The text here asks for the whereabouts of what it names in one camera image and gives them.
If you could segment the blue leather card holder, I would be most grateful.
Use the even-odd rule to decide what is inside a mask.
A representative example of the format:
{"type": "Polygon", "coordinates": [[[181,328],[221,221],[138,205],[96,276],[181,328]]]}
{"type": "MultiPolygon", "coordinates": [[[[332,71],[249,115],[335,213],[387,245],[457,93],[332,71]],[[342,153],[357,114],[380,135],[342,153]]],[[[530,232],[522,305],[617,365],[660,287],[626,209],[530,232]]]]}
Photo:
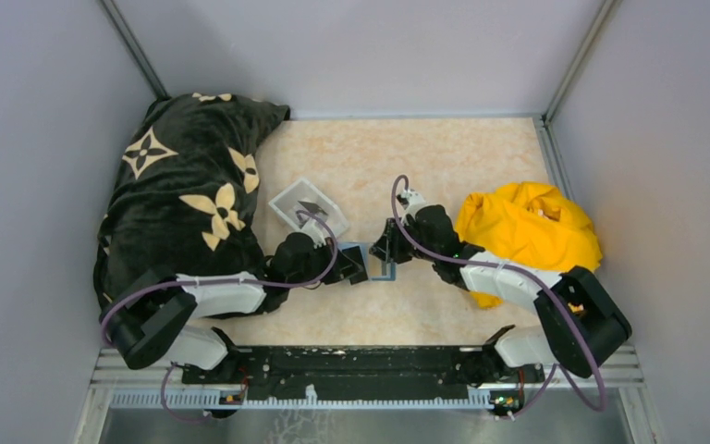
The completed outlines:
{"type": "Polygon", "coordinates": [[[353,253],[353,248],[360,250],[361,261],[364,265],[364,272],[370,281],[395,281],[397,269],[395,263],[388,263],[378,259],[370,253],[372,244],[369,242],[341,242],[339,247],[345,253],[353,253]]]}

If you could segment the white plastic card tray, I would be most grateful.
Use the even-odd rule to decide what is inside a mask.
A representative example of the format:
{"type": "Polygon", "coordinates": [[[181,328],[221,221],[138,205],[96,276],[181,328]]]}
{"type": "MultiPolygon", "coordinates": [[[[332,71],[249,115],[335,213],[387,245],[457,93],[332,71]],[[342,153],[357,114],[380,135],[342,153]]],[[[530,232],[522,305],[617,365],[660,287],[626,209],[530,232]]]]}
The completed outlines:
{"type": "Polygon", "coordinates": [[[295,180],[268,205],[286,226],[295,231],[311,220],[308,214],[320,218],[337,237],[350,228],[341,208],[306,178],[295,180]]]}

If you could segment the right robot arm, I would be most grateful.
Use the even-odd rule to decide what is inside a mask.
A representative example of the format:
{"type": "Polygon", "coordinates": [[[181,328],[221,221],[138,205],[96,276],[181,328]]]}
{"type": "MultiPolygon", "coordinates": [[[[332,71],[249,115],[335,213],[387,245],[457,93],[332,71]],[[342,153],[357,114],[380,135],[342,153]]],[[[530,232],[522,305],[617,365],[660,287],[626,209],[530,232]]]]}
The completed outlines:
{"type": "Polygon", "coordinates": [[[509,380],[521,366],[560,364],[587,378],[631,336],[632,327],[592,271],[545,271],[502,259],[460,240],[439,204],[401,221],[390,217],[371,255],[395,264],[432,263],[447,284],[490,293],[537,316],[535,327],[502,327],[486,343],[484,371],[509,380]]]}

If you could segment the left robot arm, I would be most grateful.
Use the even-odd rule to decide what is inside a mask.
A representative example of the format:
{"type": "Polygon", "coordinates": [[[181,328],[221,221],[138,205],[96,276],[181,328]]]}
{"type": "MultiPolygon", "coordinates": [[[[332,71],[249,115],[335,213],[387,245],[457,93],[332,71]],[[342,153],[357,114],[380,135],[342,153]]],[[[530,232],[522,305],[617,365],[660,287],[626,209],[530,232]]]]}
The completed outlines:
{"type": "Polygon", "coordinates": [[[295,232],[274,255],[236,274],[148,271],[105,306],[101,329],[130,369],[168,360],[197,367],[226,383],[239,373],[238,347],[221,329],[196,327],[193,320],[267,314],[284,303],[291,290],[341,281],[357,284],[367,278],[359,246],[338,246],[332,239],[315,242],[295,232]]]}

